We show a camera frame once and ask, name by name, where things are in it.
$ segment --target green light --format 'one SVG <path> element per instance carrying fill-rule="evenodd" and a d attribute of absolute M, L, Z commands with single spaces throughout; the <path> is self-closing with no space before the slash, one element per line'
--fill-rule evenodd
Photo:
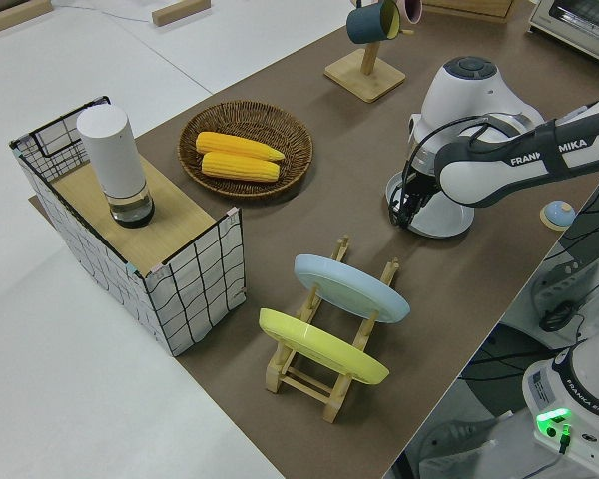
<path fill-rule="evenodd" d="M 571 414 L 570 409 L 565 407 L 543 412 L 537 415 L 537 427 L 543 434 L 547 435 L 546 431 L 548 427 L 554 427 L 555 424 L 562 422 L 566 417 L 570 417 Z M 563 434 L 570 434 L 570 426 L 568 424 L 563 425 Z"/>

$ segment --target white table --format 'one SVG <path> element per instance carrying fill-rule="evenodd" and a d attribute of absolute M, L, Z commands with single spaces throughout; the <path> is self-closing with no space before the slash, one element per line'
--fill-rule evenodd
<path fill-rule="evenodd" d="M 0 32 L 0 477 L 280 477 L 79 267 L 8 142 L 101 95 L 140 135 L 341 26 L 350 5 L 217 0 L 158 29 L 99 3 L 54 2 Z"/>

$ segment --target mug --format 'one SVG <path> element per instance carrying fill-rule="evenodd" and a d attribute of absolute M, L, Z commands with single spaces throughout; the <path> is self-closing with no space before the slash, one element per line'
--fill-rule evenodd
<path fill-rule="evenodd" d="M 377 3 L 379 0 L 372 0 L 371 3 Z M 356 5 L 356 0 L 350 0 L 350 3 Z M 399 17 L 401 24 L 418 23 L 421 20 L 421 12 L 423 7 L 421 0 L 395 0 L 397 8 L 399 8 Z"/>
<path fill-rule="evenodd" d="M 399 9 L 393 0 L 381 0 L 365 7 L 357 0 L 348 14 L 346 32 L 352 43 L 392 40 L 399 33 Z"/>

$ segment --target white cylindrical speaker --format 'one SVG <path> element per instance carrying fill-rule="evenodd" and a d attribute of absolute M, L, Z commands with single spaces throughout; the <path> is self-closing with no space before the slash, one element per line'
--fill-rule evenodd
<path fill-rule="evenodd" d="M 97 105 L 78 116 L 77 128 L 114 220 L 127 228 L 148 223 L 155 206 L 127 114 Z"/>

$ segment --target toaster oven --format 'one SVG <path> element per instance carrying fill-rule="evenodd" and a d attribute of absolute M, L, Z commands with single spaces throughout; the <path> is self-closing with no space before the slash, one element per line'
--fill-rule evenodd
<path fill-rule="evenodd" d="M 599 60 L 599 0 L 539 0 L 530 27 Z"/>

